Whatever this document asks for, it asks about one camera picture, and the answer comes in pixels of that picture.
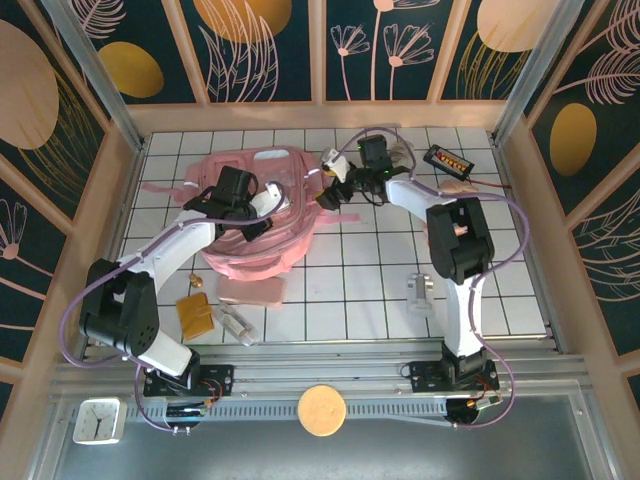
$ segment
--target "wooden disc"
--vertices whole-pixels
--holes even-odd
[[[302,394],[298,418],[302,426],[317,437],[333,435],[347,416],[342,396],[328,385],[316,385]]]

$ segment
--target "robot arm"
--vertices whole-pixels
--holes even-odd
[[[335,209],[348,202],[354,191],[378,196],[411,212],[427,223],[433,265],[445,280],[447,322],[444,326],[442,364],[446,376],[458,384],[482,371],[486,352],[476,337],[469,318],[471,284],[489,268],[494,247],[477,198],[452,199],[427,193],[408,178],[405,167],[394,167],[381,135],[358,141],[363,168],[356,168],[335,150],[323,155],[323,168],[336,180],[318,203]],[[481,290],[480,281],[476,290]],[[473,319],[481,332],[481,299],[474,296]]]
[[[228,228],[234,228],[231,224],[243,224],[235,228],[240,228],[247,241],[271,227],[272,222],[265,215],[278,205],[279,209],[286,208],[288,201],[275,184],[267,184],[259,194],[250,194],[254,182],[257,190],[255,176],[224,167],[218,180],[222,186],[209,187],[187,202],[178,218],[147,245],[116,262],[95,262],[87,284],[139,259],[85,297],[80,331],[156,368],[176,387],[190,390],[197,382],[199,357],[162,331],[156,295],[186,260]]]

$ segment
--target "pink fabric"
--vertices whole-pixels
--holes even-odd
[[[281,158],[255,158],[256,153],[275,150],[286,150],[288,155]],[[261,189],[264,189],[266,182],[280,182],[290,202],[289,208],[272,217],[273,227],[253,242],[247,242],[239,230],[229,230],[200,252],[214,270],[233,280],[263,280],[288,272],[306,255],[316,226],[359,221],[357,215],[323,214],[315,196],[331,179],[322,171],[305,178],[308,172],[319,168],[318,161],[312,154],[295,147],[214,153],[188,167],[182,189],[162,188],[147,183],[142,188],[168,193],[182,204],[206,187],[215,185],[225,165],[254,173]]]

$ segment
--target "metal bracket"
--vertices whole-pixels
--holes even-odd
[[[233,388],[234,368],[233,365],[200,365],[200,383],[189,392],[172,390],[166,381],[159,378],[155,372],[151,372],[146,376],[143,395],[145,397],[210,397],[211,390],[203,383],[208,382],[216,389],[216,394],[218,393],[217,383],[219,383],[222,386],[222,396],[228,397]]]
[[[473,377],[469,382],[458,385],[451,383],[445,375],[440,361],[411,362],[408,364],[411,388],[413,393],[434,392],[478,392],[484,390],[484,385]],[[484,370],[479,373],[490,388],[500,390],[500,381],[496,372],[496,364],[487,360]]]

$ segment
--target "white clock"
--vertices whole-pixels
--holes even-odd
[[[118,443],[126,416],[127,404],[117,397],[85,400],[78,410],[73,441],[82,445]]]

